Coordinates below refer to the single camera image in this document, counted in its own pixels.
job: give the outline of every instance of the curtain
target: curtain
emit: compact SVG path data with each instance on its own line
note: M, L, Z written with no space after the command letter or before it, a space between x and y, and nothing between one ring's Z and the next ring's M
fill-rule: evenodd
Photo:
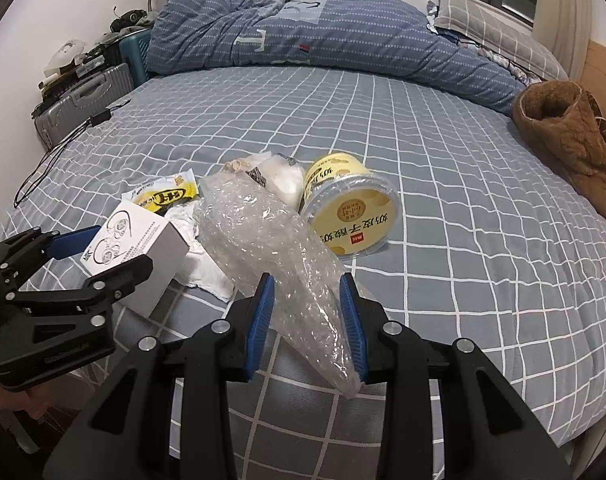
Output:
M532 37L578 81L592 35L592 0L538 0Z

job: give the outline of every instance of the black cable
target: black cable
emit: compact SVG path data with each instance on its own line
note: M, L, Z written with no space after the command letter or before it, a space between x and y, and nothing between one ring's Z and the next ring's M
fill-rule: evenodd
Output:
M67 136L65 136L61 140L61 142L59 142L59 144L49 149L45 153L45 155L43 155L43 157L39 161L39 164L37 164L36 168L34 168L33 172L28 175L28 177L23 181L23 184L21 184L21 186L19 186L19 189L16 190L16 195L14 196L13 200L14 208L16 209L17 207L19 207L25 200L30 197L32 193L34 193L38 189L38 187L50 174L52 168L55 167L56 163L59 161L59 158L61 158L61 155L65 152L67 147L72 142L74 142L74 140L78 139L78 137L80 137L81 134L83 134L88 129L88 127L97 126L98 124L110 120L110 118L112 118L112 112L118 110L119 108L123 108L130 101L131 100L128 99L126 102L120 105L116 105L111 108L106 108L105 110L102 110L96 115L88 118L82 124L79 124L69 134L67 134ZM45 162L47 162L47 166L45 167L43 172L36 178L35 181L29 184L30 179L36 175L36 173L41 169L42 165L45 164ZM21 194L21 192L26 188L26 186L28 186L27 190L24 191L23 194Z

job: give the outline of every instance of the pillow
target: pillow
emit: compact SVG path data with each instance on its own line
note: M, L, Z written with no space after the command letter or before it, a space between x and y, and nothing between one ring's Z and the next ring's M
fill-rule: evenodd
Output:
M439 0L434 25L465 34L543 79L568 79L547 48L481 9L474 0Z

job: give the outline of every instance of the cheese snack container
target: cheese snack container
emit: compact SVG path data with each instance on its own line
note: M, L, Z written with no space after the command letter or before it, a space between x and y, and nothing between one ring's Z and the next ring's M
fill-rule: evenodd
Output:
M349 153L323 156L305 174L301 216L339 256L380 247L398 209L390 181Z

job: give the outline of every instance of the blue comforter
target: blue comforter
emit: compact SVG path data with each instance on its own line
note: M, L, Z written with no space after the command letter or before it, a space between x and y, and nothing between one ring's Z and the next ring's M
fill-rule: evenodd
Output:
M427 24L400 0L169 0L146 61L159 74L281 63L375 72L509 114L524 86Z

